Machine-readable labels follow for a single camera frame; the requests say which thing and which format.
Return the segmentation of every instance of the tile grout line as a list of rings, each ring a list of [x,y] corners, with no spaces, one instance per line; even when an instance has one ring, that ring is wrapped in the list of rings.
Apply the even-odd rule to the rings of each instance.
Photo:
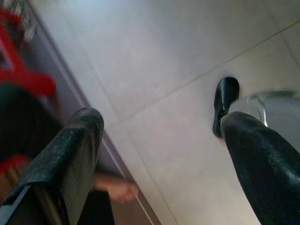
[[[288,29],[291,28],[292,26],[294,26],[294,25],[296,25],[297,23],[299,23],[300,20],[298,20],[298,21],[292,23],[291,25],[289,25],[289,26],[286,27],[285,29],[280,30],[279,26],[277,25],[277,23],[276,23],[276,21],[275,21],[275,18],[274,18],[274,16],[273,16],[273,14],[271,13],[269,7],[267,6],[266,0],[263,0],[262,2],[263,2],[263,5],[264,5],[265,9],[267,10],[267,12],[268,12],[270,18],[271,18],[272,23],[273,23],[274,26],[277,28],[277,30],[280,32],[280,36],[281,36],[283,42],[285,43],[285,46],[286,46],[287,50],[290,52],[290,54],[291,54],[293,60],[295,61],[295,63],[296,63],[296,65],[298,66],[298,68],[300,69],[300,64],[299,64],[298,60],[296,59],[296,56],[295,56],[294,52],[292,51],[290,45],[287,43],[287,40],[285,39],[285,37],[284,37],[284,35],[283,35],[283,32],[284,32],[284,31],[288,30]]]
[[[198,80],[198,79],[200,79],[200,78],[202,78],[202,77],[205,77],[205,76],[206,76],[208,73],[210,73],[211,71],[213,71],[213,70],[215,70],[215,69],[217,69],[217,68],[220,68],[220,67],[223,66],[224,64],[226,64],[226,63],[228,63],[228,62],[230,62],[230,61],[232,61],[232,60],[238,58],[239,56],[243,55],[244,53],[246,53],[246,52],[248,52],[248,51],[250,51],[250,50],[256,48],[257,46],[261,45],[262,43],[264,43],[264,42],[266,42],[266,41],[272,39],[273,37],[279,35],[280,33],[286,31],[287,29],[289,29],[290,27],[292,27],[292,26],[294,26],[294,25],[296,25],[296,24],[298,24],[298,23],[300,23],[300,21],[297,21],[297,22],[293,23],[292,25],[290,25],[290,26],[288,26],[288,27],[286,27],[286,28],[284,28],[284,29],[282,29],[282,30],[276,32],[275,34],[269,36],[268,38],[264,39],[263,41],[259,42],[258,44],[255,44],[254,46],[252,46],[252,47],[250,47],[250,48],[244,50],[243,52],[237,54],[236,56],[234,56],[234,57],[232,57],[232,58],[230,58],[230,59],[228,59],[228,60],[222,62],[221,64],[219,64],[219,65],[215,66],[214,68],[212,68],[212,69],[210,69],[210,70],[204,72],[203,74],[200,74],[200,75],[196,76],[196,77],[193,78],[192,80],[190,80],[190,81],[188,81],[188,82],[186,82],[186,83],[180,85],[179,87],[177,87],[177,88],[175,88],[174,90],[172,90],[171,92],[169,92],[169,93],[163,95],[162,97],[160,97],[160,98],[158,98],[158,99],[156,99],[156,100],[154,100],[154,101],[151,101],[148,105],[144,105],[143,107],[141,107],[140,109],[136,110],[135,112],[129,114],[128,116],[126,116],[126,117],[124,117],[124,118],[122,118],[122,119],[120,118],[120,122],[124,122],[124,121],[126,121],[126,120],[128,120],[128,119],[134,117],[134,116],[137,115],[139,112],[141,112],[141,111],[143,111],[143,110],[145,110],[145,109],[147,109],[147,108],[149,108],[149,107],[155,105],[157,102],[159,102],[159,101],[161,101],[162,99],[164,99],[164,98],[166,98],[166,97],[172,95],[173,93],[177,92],[177,91],[180,90],[181,88],[183,88],[183,87],[185,87],[185,86],[188,86],[188,85],[191,84],[192,82],[194,82],[194,81],[196,81],[196,80]]]
[[[92,73],[93,73],[93,76],[96,77],[97,83],[99,84],[101,90],[103,91],[105,98],[107,99],[108,103],[109,103],[110,106],[112,107],[113,112],[114,112],[114,113],[116,114],[116,116],[117,116],[117,121],[114,122],[114,123],[111,123],[111,125],[110,125],[109,127],[114,126],[114,125],[116,125],[116,124],[118,124],[118,123],[120,122],[120,116],[119,116],[119,114],[118,114],[118,112],[117,112],[117,110],[116,110],[116,107],[115,107],[115,105],[113,104],[112,100],[110,99],[110,97],[109,97],[109,95],[108,95],[106,89],[104,88],[102,82],[100,81],[99,77],[97,76],[97,70],[96,70],[96,69],[94,68],[94,66],[92,65],[92,63],[91,63],[91,61],[90,61],[90,58],[89,58],[88,54],[86,53],[86,51],[85,51],[84,48],[82,47],[80,41],[76,38],[77,34],[76,34],[76,32],[74,31],[73,27],[71,26],[70,21],[68,20],[67,17],[65,17],[65,14],[64,14],[60,9],[59,9],[59,11],[60,11],[60,14],[61,14],[62,18],[65,20],[67,26],[70,28],[69,30],[72,32],[72,36],[74,37],[74,41],[76,42],[76,44],[77,44],[77,46],[78,46],[78,49],[79,49],[80,53],[81,53],[82,56],[86,59],[88,68],[91,69],[91,71],[92,71]],[[61,55],[63,56],[64,61],[66,61],[67,64],[68,64],[68,60],[65,59],[64,54],[61,53]]]
[[[125,131],[126,131],[128,137],[129,137],[129,140],[132,142],[133,146],[137,149],[137,147],[136,147],[136,145],[135,145],[135,142],[132,140],[132,138],[131,138],[131,136],[130,136],[130,133],[129,133],[128,129],[126,128],[125,125],[122,124],[122,122],[121,122],[121,126],[124,127],[124,129],[125,129]],[[150,173],[148,167],[146,166],[146,164],[145,164],[145,162],[144,162],[144,159],[141,157],[140,152],[139,152],[138,150],[135,150],[135,151],[136,151],[137,155],[139,156],[139,158],[141,159],[141,162],[142,162],[142,164],[144,165],[146,171],[148,172],[148,174],[149,174],[151,180],[153,181],[155,187],[158,189],[158,192],[159,192],[160,196],[162,197],[163,201],[165,202],[165,204],[166,204],[168,210],[170,211],[170,214],[172,215],[172,217],[173,217],[173,219],[175,220],[176,224],[179,225],[179,223],[178,223],[176,217],[174,216],[172,210],[170,209],[170,207],[169,207],[169,205],[168,205],[166,199],[164,198],[163,194],[161,193],[160,189],[158,188],[158,185],[157,185],[157,183],[155,182],[155,180],[153,179],[153,176],[152,176],[152,174]]]
[[[65,14],[64,14],[61,10],[60,10],[60,12],[61,12],[63,18],[65,19],[67,25],[69,26],[71,32],[73,33],[74,37],[76,37],[77,34],[76,34],[76,32],[74,31],[73,26],[71,25],[70,20],[65,16]],[[117,116],[118,121],[115,122],[115,123],[112,123],[111,126],[114,125],[114,124],[118,124],[118,123],[120,122],[120,115],[119,115],[118,111],[116,110],[116,107],[115,107],[113,101],[112,101],[111,98],[109,97],[109,94],[107,93],[106,89],[104,88],[104,85],[102,84],[100,78],[97,76],[97,70],[95,69],[95,67],[94,67],[93,64],[91,63],[90,57],[88,56],[87,52],[86,52],[85,49],[83,48],[81,42],[80,42],[79,39],[77,39],[77,38],[75,38],[75,40],[76,40],[76,42],[77,42],[77,44],[78,44],[78,48],[80,49],[80,51],[81,51],[82,54],[84,55],[84,57],[85,57],[85,59],[86,59],[86,61],[87,61],[87,64],[88,64],[89,68],[92,70],[93,75],[96,77],[96,80],[97,80],[97,82],[98,82],[100,88],[102,89],[102,91],[103,91],[103,93],[104,93],[104,96],[107,98],[109,104],[111,105],[111,107],[112,107],[114,113],[115,113],[116,116]]]

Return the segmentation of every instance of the dark clothing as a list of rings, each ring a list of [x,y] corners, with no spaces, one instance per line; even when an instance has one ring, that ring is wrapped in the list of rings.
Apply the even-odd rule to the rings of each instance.
[[[300,154],[256,118],[233,112],[222,136],[240,184],[262,225],[300,224]]]
[[[0,85],[0,119],[0,162],[15,154],[34,159],[62,129],[37,99],[10,83]],[[114,224],[106,192],[89,193],[78,224]]]

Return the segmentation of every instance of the floor tile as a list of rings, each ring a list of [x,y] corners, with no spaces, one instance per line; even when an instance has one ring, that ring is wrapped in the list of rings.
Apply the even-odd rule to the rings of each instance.
[[[300,64],[300,22],[285,30],[282,34],[295,59]]]
[[[107,132],[161,224],[177,225],[124,127],[113,126]]]
[[[74,32],[66,23],[58,5],[55,4],[56,2],[31,0],[31,3],[40,13],[41,19],[89,103],[103,115],[105,127],[117,123],[119,121],[118,116],[99,85],[86,52],[78,44]]]
[[[299,0],[265,0],[279,30],[300,20]]]
[[[258,225],[225,144],[211,132],[221,77],[241,95],[300,89],[299,69],[276,36],[126,121],[126,128],[179,225]]]
[[[277,32],[259,0],[58,2],[121,118]]]

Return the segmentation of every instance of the black trouser leg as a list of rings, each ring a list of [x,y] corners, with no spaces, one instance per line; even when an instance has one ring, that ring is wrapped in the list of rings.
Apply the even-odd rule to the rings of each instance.
[[[89,193],[78,225],[114,225],[109,195],[103,191]]]
[[[222,136],[240,184],[262,225],[300,224],[300,154],[254,117],[233,112]]]

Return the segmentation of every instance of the bare foot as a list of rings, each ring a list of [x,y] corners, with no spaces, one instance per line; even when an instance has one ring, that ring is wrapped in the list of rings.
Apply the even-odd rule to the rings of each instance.
[[[94,188],[99,191],[107,191],[110,199],[121,203],[132,201],[139,194],[136,184],[102,173],[94,175]]]

